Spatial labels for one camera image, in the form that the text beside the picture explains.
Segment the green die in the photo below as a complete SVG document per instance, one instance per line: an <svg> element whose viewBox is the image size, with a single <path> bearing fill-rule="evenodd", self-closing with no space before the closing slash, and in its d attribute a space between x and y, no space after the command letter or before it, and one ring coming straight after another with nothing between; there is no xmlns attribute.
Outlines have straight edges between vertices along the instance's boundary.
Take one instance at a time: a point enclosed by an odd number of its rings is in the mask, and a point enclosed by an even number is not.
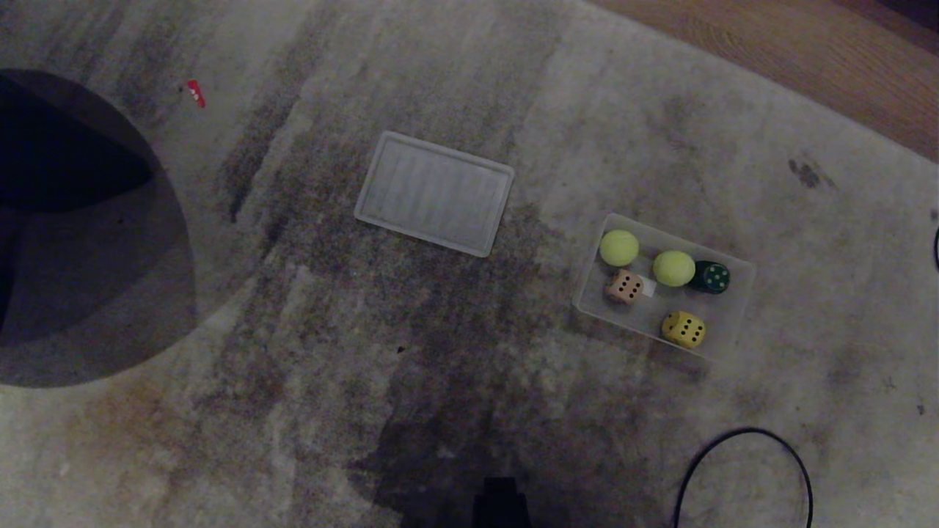
<svg viewBox="0 0 939 528"><path fill-rule="evenodd" d="M731 285L731 271L719 262L699 260L695 262L695 276L688 285L706 293L722 293Z"/></svg>

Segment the yellow die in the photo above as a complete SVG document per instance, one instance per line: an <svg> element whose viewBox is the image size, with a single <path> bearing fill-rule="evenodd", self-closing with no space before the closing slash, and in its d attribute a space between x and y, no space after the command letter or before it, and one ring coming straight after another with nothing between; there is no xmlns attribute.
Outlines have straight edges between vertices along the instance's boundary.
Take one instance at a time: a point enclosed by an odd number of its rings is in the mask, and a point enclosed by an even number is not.
<svg viewBox="0 0 939 528"><path fill-rule="evenodd" d="M662 321L662 336L686 349L700 345L706 332L704 321L687 312L671 312Z"/></svg>

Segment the toy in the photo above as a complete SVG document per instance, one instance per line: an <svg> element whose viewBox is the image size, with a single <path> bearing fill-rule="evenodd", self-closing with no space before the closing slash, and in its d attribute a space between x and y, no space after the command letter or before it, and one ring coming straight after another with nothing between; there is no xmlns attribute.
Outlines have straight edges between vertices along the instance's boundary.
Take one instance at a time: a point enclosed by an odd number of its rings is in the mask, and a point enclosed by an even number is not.
<svg viewBox="0 0 939 528"><path fill-rule="evenodd" d="M700 345L706 333L704 321L687 312L671 312L662 321L662 337L686 349Z"/></svg>
<svg viewBox="0 0 939 528"><path fill-rule="evenodd" d="M683 251L663 251L653 261L652 271L665 286L684 286L695 276L695 261Z"/></svg>
<svg viewBox="0 0 939 528"><path fill-rule="evenodd" d="M610 266L626 266L638 254L639 241L624 229L613 229L600 239L600 258Z"/></svg>
<svg viewBox="0 0 939 528"><path fill-rule="evenodd" d="M695 276L688 287L705 293L722 293L731 284L731 271L727 266L710 260L695 262Z"/></svg>
<svg viewBox="0 0 939 528"><path fill-rule="evenodd" d="M189 86L189 93L192 95L192 98L195 99L195 103L199 105L199 108L206 107L206 98L202 97L202 88L199 87L199 82L195 79L190 80L187 85Z"/></svg>
<svg viewBox="0 0 939 528"><path fill-rule="evenodd" d="M632 304L639 300L644 285L642 279L629 270L619 270L607 286L607 296L617 303Z"/></svg>

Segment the wooden floor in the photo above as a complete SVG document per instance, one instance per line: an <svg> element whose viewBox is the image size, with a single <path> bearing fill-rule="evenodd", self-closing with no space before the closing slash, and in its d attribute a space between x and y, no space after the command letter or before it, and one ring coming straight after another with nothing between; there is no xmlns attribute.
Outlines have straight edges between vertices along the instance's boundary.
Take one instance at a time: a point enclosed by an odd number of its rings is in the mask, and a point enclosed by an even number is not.
<svg viewBox="0 0 939 528"><path fill-rule="evenodd" d="M939 162L939 36L875 0L593 0Z"/></svg>

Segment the beige die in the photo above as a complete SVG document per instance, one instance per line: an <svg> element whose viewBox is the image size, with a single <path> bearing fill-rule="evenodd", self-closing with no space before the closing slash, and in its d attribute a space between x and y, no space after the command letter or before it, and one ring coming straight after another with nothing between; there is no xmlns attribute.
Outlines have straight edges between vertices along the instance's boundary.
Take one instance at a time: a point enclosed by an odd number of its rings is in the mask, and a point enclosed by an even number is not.
<svg viewBox="0 0 939 528"><path fill-rule="evenodd" d="M632 304L642 294L642 279L629 270L619 270L607 286L607 296L617 303Z"/></svg>

